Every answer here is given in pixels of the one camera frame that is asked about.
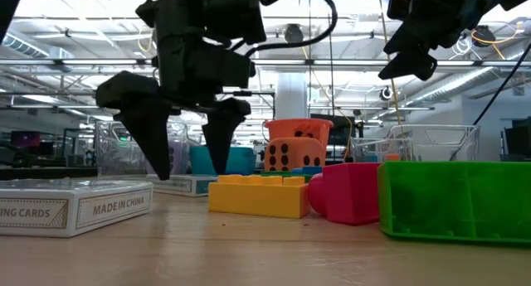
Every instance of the black cable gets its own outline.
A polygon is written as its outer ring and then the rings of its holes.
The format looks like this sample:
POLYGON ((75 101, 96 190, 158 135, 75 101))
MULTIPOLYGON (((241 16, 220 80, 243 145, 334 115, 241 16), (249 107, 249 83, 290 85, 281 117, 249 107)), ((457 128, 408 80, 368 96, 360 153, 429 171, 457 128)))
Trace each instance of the black cable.
MULTIPOLYGON (((269 6, 277 1, 279 0, 261 0, 261 3, 265 6, 269 6)), ((294 42, 294 43, 275 43, 275 44, 257 46, 256 48, 250 49, 246 53, 246 57, 247 58, 251 57, 256 51, 273 50, 273 49, 290 49, 290 48, 313 45, 314 43, 320 42, 324 38, 332 34, 332 31, 335 29, 338 23, 338 11, 335 7, 334 1, 332 0, 323 0, 323 1, 325 1, 330 6, 330 10, 332 10, 332 22, 330 26, 323 33, 307 41, 294 42)))
POLYGON ((245 45, 246 41, 244 40, 241 40, 239 42, 237 42, 236 44, 234 44, 234 46, 231 47, 231 51, 236 51, 238 50, 241 46, 245 45))
POLYGON ((474 125, 477 125, 479 123, 479 121, 483 118, 485 113, 487 113, 487 110, 489 110, 490 106, 494 103, 498 95, 505 89, 505 86, 507 85, 507 83, 509 83, 513 75, 516 73, 516 70, 520 67, 520 65, 524 61, 525 56, 529 53, 529 50, 531 50, 531 43, 525 49, 524 53, 522 54, 522 56, 520 57, 516 65, 514 66, 513 70, 509 73, 507 78, 505 78, 504 83, 498 88, 498 90, 496 90, 496 93, 492 96, 492 99, 490 99, 489 103, 485 106, 485 108, 483 109, 483 112, 481 112, 480 116, 478 116, 478 118, 475 120, 474 125))

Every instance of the green lego brick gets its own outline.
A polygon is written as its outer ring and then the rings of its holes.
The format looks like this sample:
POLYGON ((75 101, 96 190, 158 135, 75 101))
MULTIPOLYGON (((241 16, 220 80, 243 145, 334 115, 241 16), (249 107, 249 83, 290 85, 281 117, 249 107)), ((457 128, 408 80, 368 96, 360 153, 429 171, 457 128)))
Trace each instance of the green lego brick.
POLYGON ((531 163, 385 162, 380 227, 400 237, 531 243, 531 163))
POLYGON ((260 173, 262 176, 281 176, 281 177, 304 177, 306 183, 312 178, 313 175, 308 174, 294 174, 288 171, 263 171, 260 173))

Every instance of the cardboard box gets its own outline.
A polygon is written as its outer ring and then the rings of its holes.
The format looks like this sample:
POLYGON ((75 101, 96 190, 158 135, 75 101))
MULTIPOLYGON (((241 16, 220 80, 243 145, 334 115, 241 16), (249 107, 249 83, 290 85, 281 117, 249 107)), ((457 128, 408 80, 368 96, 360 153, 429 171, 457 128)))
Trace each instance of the cardboard box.
POLYGON ((0 235, 71 237, 151 211, 153 183, 0 182, 0 235))
POLYGON ((148 175, 154 184, 153 191, 180 196, 208 196, 208 184, 217 182, 217 177, 198 175, 172 175, 161 182, 156 175, 148 175))

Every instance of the red object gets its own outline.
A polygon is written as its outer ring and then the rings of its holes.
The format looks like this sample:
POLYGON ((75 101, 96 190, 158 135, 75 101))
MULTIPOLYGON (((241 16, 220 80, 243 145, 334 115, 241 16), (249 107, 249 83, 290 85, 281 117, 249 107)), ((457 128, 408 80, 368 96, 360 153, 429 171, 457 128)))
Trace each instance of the red object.
POLYGON ((266 171, 291 171, 304 166, 324 166, 326 147, 314 138, 276 138, 265 149, 266 171))
POLYGON ((350 162, 323 168, 309 181, 312 208, 328 221, 362 225, 378 221, 378 162, 350 162))
POLYGON ((326 146, 329 142, 329 131, 334 123, 324 119, 278 119, 266 121, 270 140, 276 138, 306 137, 319 140, 326 146))

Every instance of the ceiling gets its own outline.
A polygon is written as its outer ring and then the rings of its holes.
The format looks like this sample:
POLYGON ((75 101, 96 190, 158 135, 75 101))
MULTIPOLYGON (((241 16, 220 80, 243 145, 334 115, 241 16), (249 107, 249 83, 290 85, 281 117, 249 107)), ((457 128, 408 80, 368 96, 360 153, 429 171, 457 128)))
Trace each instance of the ceiling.
MULTIPOLYGON (((6 46, 4 39, 0 56, 4 58, 29 59, 32 57, 58 55, 61 58, 76 59, 142 59, 156 54, 155 45, 151 42, 151 29, 147 27, 134 13, 136 7, 145 0, 21 0, 15 18, 9 28, 13 42, 22 40, 37 50, 28 55, 21 49, 6 46)), ((306 47, 310 59, 329 61, 358 61, 380 60, 387 57, 382 53, 384 30, 380 18, 379 0, 334 0, 338 12, 339 23, 329 39, 306 47)), ((269 37, 268 43, 285 42, 283 31, 287 24, 299 24, 306 38, 320 34, 328 26, 329 9, 320 0, 282 0, 270 7, 263 7, 261 14, 265 31, 269 37)), ((498 40, 507 40, 499 45, 499 49, 507 57, 511 56, 515 48, 528 41, 531 22, 531 2, 505 12, 496 7, 486 14, 482 25, 489 26, 498 40)), ((400 22, 385 19, 388 37, 398 29, 400 22)), ((469 46, 468 41, 452 49, 438 49, 432 55, 440 61, 452 59, 465 60, 500 60, 492 46, 479 48, 469 46)), ((243 46, 239 53, 245 53, 249 46, 243 46)), ((283 49, 263 51, 255 55, 259 60, 285 59, 303 60, 302 49, 283 49)), ((86 65, 71 67, 72 72, 61 78, 61 70, 46 66, 12 65, 1 66, 5 80, 22 78, 17 83, 4 81, 0 87, 7 91, 35 91, 46 92, 60 90, 63 93, 90 93, 101 82, 109 79, 110 75, 123 69, 132 70, 132 66, 115 65, 86 65)), ((334 79, 335 102, 340 105, 387 106, 390 102, 382 102, 379 91, 391 84, 390 81, 377 77, 381 66, 374 67, 336 67, 334 72, 328 66, 317 67, 311 76, 311 87, 314 96, 313 106, 329 106, 330 102, 319 83, 328 89, 334 79)), ((150 67, 134 67, 134 70, 149 75, 150 67)), ((259 66, 259 75, 250 79, 250 90, 274 91, 281 72, 294 71, 288 65, 259 66)), ((310 78, 308 68, 298 68, 310 78)), ((440 68, 428 82, 408 76, 395 80, 399 91, 398 97, 402 101, 414 97, 429 89, 437 81, 449 75, 465 73, 465 68, 440 68)), ((253 96, 245 98, 254 107, 251 119, 270 119, 271 110, 267 108, 267 98, 253 96)), ((56 100, 76 104, 94 104, 90 96, 61 96, 56 100)), ((107 116, 105 111, 95 109, 78 109, 83 114, 107 116)), ((313 109, 312 113, 328 113, 329 110, 313 109)), ((187 120, 202 122, 199 115, 189 114, 187 120)))

